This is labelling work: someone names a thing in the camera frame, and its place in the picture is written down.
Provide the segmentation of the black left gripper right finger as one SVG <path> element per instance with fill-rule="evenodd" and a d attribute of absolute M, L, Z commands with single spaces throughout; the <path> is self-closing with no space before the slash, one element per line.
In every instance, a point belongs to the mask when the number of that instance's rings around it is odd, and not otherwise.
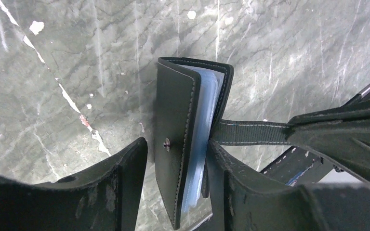
<path fill-rule="evenodd" d="M 370 231 L 370 183 L 287 186 L 207 149 L 214 231 Z"/>

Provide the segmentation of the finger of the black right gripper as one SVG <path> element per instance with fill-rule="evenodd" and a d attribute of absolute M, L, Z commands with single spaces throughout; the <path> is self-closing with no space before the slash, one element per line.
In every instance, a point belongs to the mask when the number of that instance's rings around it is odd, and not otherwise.
<path fill-rule="evenodd" d="M 335 120 L 351 121 L 358 119 L 370 119 L 370 99 L 353 102 L 338 108 L 297 115 L 290 119 L 289 123 L 298 126 Z"/>
<path fill-rule="evenodd" d="M 287 140 L 370 182 L 370 119 L 298 126 Z"/>

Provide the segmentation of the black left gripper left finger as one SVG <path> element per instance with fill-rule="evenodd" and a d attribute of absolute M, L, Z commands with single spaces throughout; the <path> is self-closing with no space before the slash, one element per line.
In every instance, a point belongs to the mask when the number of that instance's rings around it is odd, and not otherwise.
<path fill-rule="evenodd" d="M 133 231 L 147 142 L 57 182 L 26 184 L 0 176 L 0 231 Z"/>

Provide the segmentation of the black leather card holder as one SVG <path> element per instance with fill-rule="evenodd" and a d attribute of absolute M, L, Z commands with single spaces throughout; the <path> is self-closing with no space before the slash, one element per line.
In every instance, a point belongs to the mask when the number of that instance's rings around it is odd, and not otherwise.
<path fill-rule="evenodd" d="M 234 68 L 213 61 L 160 57 L 157 70 L 155 170 L 159 191 L 177 230 L 181 214 L 208 197 L 207 143 L 286 145 L 289 126 L 224 120 Z"/>

